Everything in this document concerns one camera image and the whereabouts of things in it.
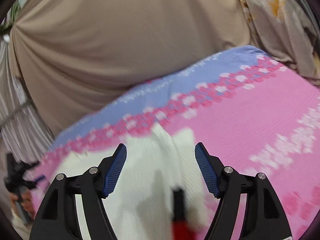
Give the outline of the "person's left hand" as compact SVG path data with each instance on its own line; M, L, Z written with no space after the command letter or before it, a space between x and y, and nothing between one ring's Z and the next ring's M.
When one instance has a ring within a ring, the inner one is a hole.
M14 193L10 193L11 208L14 211L14 213L20 218L21 216L20 216L18 208L16 206L17 201L18 201L18 196L15 195ZM35 210L34 210L34 206L33 206L33 203L32 203L31 191L29 189L26 189L25 192L22 194L21 205L22 205L23 209L27 213L29 213L29 216L31 218L34 218Z

